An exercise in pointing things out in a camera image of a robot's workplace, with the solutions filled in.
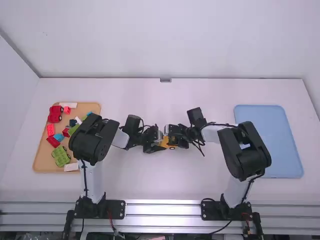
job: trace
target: white wall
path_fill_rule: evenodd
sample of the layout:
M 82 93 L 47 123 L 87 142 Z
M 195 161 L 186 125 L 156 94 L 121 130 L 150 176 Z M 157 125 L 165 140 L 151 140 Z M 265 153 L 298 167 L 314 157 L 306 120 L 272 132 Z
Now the white wall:
M 0 27 L 44 77 L 302 78 L 319 116 L 319 11 L 318 0 L 3 0 Z
M 38 80 L 37 75 L 0 36 L 0 179 L 25 120 Z

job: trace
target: white tabletop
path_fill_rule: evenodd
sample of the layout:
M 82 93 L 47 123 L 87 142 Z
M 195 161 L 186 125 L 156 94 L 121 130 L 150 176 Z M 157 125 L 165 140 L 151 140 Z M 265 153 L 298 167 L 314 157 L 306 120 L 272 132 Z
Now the white tabletop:
M 44 78 L 37 85 L 11 158 L 0 182 L 0 201 L 74 201 L 80 175 L 35 173 L 32 164 L 55 102 L 98 102 L 101 115 L 123 125 L 128 114 L 145 124 L 188 124 L 186 111 L 201 107 L 208 121 L 234 123 L 238 104 L 271 104 L 285 109 L 304 168 L 301 179 L 258 179 L 250 200 L 320 201 L 320 123 L 301 79 L 81 79 Z M 142 147 L 111 147 L 103 161 L 109 198 L 200 200 L 218 198 L 229 171 L 221 147 L 208 143 L 144 154 Z

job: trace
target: green lego brick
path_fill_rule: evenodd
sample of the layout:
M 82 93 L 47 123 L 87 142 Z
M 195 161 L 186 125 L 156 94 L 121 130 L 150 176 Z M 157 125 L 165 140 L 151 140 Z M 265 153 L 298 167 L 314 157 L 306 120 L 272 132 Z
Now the green lego brick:
M 74 134 L 74 132 L 78 129 L 79 126 L 80 126 L 79 124 L 76 124 L 75 126 L 73 126 L 68 130 L 68 134 L 70 135 L 70 137 L 72 134 Z

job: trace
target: red toy block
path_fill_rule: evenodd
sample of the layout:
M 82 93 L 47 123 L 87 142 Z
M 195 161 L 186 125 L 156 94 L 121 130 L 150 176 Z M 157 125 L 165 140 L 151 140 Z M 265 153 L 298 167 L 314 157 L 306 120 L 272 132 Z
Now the red toy block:
M 71 108 L 68 107 L 68 106 L 65 106 L 65 107 L 63 108 L 63 111 L 64 111 L 66 114 L 70 114 Z
M 62 120 L 60 113 L 50 113 L 48 116 L 48 122 L 52 124 L 59 123 Z
M 63 134 L 63 136 L 65 136 L 65 137 L 67 137 L 67 138 L 70 138 L 70 135 L 69 135 L 68 131 L 69 131 L 69 128 L 66 127 L 66 128 L 62 131 L 62 134 Z
M 48 124 L 46 126 L 46 131 L 48 132 L 48 137 L 51 135 L 55 135 L 55 125 L 53 125 L 52 123 Z
M 46 139 L 55 149 L 60 145 L 60 142 L 54 136 L 48 136 Z
M 50 114 L 59 114 L 60 115 L 61 113 L 64 112 L 64 108 L 60 105 L 52 106 L 52 107 L 50 107 L 49 112 L 50 112 Z

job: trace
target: light blue board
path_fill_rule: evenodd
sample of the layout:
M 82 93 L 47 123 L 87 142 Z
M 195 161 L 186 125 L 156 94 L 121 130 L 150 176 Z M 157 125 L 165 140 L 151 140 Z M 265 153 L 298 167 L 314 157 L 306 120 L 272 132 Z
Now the light blue board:
M 297 179 L 304 175 L 285 110 L 278 105 L 237 105 L 235 122 L 253 122 L 271 155 L 265 178 Z

